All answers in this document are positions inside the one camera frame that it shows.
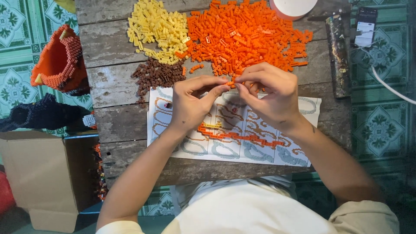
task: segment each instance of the brown cardboard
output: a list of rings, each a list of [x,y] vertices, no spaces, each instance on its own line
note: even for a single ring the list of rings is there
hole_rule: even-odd
[[[97,138],[64,141],[43,132],[0,133],[0,152],[16,204],[37,230],[72,233],[80,211],[94,205]]]

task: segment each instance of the white paper sheet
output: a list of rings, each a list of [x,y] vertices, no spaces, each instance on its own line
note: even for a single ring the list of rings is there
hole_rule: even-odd
[[[148,146],[171,121],[172,108],[166,108],[165,104],[172,103],[172,94],[172,88],[157,87],[150,91],[147,122]],[[300,112],[316,127],[322,100],[310,97],[299,97],[298,100]],[[236,92],[227,92],[217,98],[204,119],[206,124],[216,124],[218,121],[221,127],[210,131],[214,133],[236,132],[240,136],[255,134],[268,142],[275,140],[285,144],[270,147],[248,140],[209,139],[200,132],[192,131],[174,150],[172,157],[302,167],[311,165],[298,145],[280,131],[264,123],[240,100]]]

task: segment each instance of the phone screen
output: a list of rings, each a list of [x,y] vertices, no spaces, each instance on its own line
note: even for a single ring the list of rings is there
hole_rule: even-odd
[[[360,7],[357,17],[357,31],[365,32],[355,37],[355,44],[359,47],[371,47],[373,42],[374,31],[376,28],[377,9],[370,7]]]

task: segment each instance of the hand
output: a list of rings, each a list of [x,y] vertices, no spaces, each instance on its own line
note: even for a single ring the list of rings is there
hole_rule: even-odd
[[[173,113],[169,128],[186,135],[197,128],[210,111],[215,99],[230,90],[227,79],[200,76],[179,81],[173,85]]]
[[[302,120],[296,75],[262,62],[244,69],[235,82],[240,98],[270,126],[286,133]],[[268,95],[258,99],[256,91],[262,88]]]

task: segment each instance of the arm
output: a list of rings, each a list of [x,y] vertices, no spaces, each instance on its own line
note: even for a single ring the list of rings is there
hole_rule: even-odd
[[[115,221],[137,222],[137,214],[173,150],[188,131],[201,124],[215,99],[229,90],[229,86],[223,85],[226,82],[219,77],[202,76],[174,85],[173,113],[169,126],[134,160],[110,189],[98,217],[97,230]],[[199,98],[205,91],[209,93]]]
[[[379,187],[363,167],[299,112],[297,77],[268,63],[250,66],[235,82],[243,99],[266,123],[302,148],[338,205],[348,201],[382,202]],[[268,95],[258,99],[256,90]]]

